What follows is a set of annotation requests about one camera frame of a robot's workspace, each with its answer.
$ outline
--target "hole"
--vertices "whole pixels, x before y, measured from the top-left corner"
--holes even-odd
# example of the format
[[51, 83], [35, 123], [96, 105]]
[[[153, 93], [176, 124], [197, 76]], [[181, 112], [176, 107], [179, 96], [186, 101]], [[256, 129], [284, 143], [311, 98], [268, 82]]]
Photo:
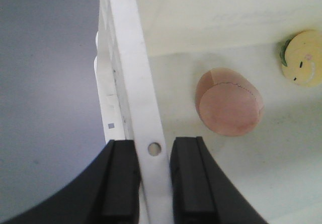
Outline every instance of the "hole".
[[108, 124], [108, 126], [109, 126], [109, 129], [111, 129], [111, 128], [114, 128], [115, 126], [114, 126], [114, 123], [109, 123]]
[[158, 156], [161, 153], [162, 149], [160, 144], [158, 144], [157, 142], [153, 142], [149, 145], [147, 150], [151, 156]]

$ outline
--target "smiley face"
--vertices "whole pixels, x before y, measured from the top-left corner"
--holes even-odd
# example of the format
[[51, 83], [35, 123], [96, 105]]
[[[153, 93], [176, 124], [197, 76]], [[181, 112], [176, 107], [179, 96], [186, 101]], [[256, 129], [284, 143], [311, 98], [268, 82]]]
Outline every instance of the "smiley face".
[[300, 86], [313, 87], [322, 82], [322, 34], [306, 31], [286, 46], [282, 70], [286, 78]]

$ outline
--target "pink foam block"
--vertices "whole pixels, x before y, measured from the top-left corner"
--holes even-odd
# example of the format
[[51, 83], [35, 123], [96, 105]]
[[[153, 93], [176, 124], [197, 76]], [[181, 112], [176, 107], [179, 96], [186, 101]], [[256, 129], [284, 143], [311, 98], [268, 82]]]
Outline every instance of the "pink foam block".
[[221, 135], [240, 136], [253, 130], [263, 107], [259, 91], [231, 69], [212, 69], [197, 85], [197, 112], [210, 130]]

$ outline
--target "gray background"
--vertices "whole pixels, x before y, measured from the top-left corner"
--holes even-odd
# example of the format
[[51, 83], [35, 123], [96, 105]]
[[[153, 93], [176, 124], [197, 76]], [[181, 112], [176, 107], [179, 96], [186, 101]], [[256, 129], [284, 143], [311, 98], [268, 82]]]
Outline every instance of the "gray background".
[[104, 146], [93, 60], [98, 0], [0, 1], [0, 222]]

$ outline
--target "white bracket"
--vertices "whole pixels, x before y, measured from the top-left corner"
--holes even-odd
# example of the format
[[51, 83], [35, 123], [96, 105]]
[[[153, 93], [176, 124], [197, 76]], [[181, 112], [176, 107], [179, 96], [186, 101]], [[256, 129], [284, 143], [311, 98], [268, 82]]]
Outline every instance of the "white bracket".
[[[173, 223], [169, 160], [136, 0], [100, 0], [95, 71], [106, 142], [134, 139], [150, 224]], [[148, 147], [158, 143], [152, 156]]]

